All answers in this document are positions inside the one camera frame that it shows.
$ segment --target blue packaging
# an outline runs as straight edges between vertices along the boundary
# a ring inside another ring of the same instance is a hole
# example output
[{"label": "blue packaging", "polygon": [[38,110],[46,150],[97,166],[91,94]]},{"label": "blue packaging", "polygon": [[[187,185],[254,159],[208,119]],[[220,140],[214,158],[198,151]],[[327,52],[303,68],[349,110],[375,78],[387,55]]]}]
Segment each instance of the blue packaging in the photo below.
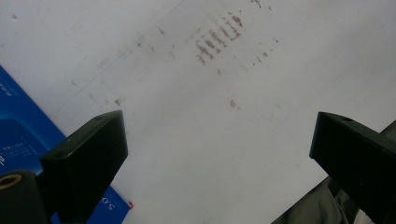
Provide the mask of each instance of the blue packaging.
[{"label": "blue packaging", "polygon": [[[60,130],[0,66],[0,174],[27,169],[38,175],[39,158],[64,139]],[[129,209],[109,187],[88,223],[121,223]],[[56,216],[51,220],[59,223]]]}]

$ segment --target blue box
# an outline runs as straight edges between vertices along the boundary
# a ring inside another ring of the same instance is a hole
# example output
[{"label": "blue box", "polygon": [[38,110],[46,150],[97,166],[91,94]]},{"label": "blue box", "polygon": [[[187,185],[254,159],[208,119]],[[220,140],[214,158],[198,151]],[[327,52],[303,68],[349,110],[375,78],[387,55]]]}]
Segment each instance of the blue box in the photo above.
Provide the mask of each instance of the blue box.
[{"label": "blue box", "polygon": [[[27,169],[41,172],[39,158],[65,136],[0,66],[0,174]],[[89,224],[121,223],[130,206],[109,187]],[[57,217],[53,223],[59,223]]]}]

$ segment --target black object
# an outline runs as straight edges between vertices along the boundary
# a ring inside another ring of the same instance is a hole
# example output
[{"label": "black object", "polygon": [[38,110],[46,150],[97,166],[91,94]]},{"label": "black object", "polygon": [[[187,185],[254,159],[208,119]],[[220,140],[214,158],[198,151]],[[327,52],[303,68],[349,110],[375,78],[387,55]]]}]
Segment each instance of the black object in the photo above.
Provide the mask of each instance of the black object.
[{"label": "black object", "polygon": [[62,223],[85,223],[127,156],[122,112],[91,119],[40,158],[39,176],[0,176],[0,222],[50,223],[57,212]]},{"label": "black object", "polygon": [[396,223],[396,123],[377,133],[319,112],[310,157],[375,223]]}]

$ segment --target circular ring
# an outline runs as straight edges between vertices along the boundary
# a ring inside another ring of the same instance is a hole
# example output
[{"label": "circular ring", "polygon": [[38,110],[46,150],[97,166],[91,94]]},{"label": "circular ring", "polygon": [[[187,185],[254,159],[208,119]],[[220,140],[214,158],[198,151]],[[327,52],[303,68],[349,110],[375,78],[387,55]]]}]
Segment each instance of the circular ring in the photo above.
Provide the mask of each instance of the circular ring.
[{"label": "circular ring", "polygon": [[22,175],[6,175],[0,178],[0,190],[8,189],[22,180]]}]

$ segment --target white table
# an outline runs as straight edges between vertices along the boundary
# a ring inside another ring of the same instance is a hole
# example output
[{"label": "white table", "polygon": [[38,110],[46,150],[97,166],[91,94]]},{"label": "white table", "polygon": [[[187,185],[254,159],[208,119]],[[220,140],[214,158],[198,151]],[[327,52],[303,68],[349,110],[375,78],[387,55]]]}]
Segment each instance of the white table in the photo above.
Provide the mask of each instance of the white table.
[{"label": "white table", "polygon": [[270,223],[326,174],[319,110],[396,119],[396,2],[0,2],[0,64],[70,134],[122,109],[125,223]]}]

